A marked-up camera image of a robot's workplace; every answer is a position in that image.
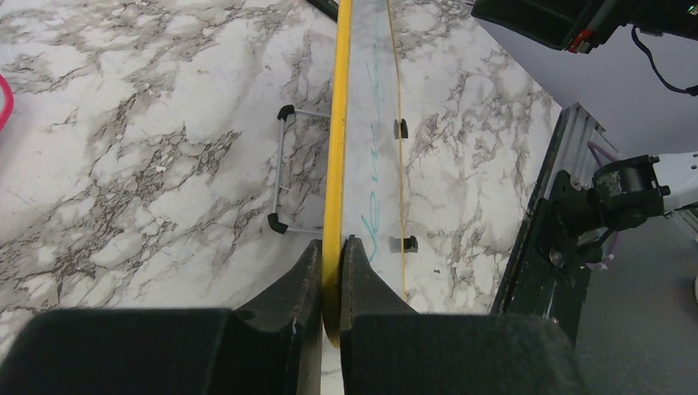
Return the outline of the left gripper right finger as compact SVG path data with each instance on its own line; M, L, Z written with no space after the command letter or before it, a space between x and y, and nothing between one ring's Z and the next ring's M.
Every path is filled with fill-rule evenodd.
M348 394L586 394L561 329L520 315L421 314L342 249L340 347Z

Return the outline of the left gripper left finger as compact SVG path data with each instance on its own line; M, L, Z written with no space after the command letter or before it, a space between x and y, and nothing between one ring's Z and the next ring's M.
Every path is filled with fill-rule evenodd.
M238 309L58 309L1 365L4 394L317 394L321 248Z

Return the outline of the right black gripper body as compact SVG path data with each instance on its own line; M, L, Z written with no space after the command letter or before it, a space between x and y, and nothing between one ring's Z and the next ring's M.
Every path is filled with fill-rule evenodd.
M697 39L696 1L481 0L474 2L472 15L571 53L588 53L627 25L654 35Z

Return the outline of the yellow framed whiteboard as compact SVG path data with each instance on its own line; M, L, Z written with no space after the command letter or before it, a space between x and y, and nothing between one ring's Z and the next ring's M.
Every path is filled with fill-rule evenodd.
M323 214L322 310L340 345L341 252L351 236L371 268L406 295L400 71L389 1L341 1Z

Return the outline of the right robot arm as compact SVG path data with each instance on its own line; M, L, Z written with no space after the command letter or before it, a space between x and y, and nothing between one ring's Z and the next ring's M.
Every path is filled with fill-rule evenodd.
M697 38L695 1L477 1L472 14L550 49L589 53L617 27L631 25L633 44L657 66L639 32ZM600 263L602 246L615 232L649 218L697 206L697 154L662 154L611 160L589 188L575 189L560 170L535 231L533 252L556 267Z

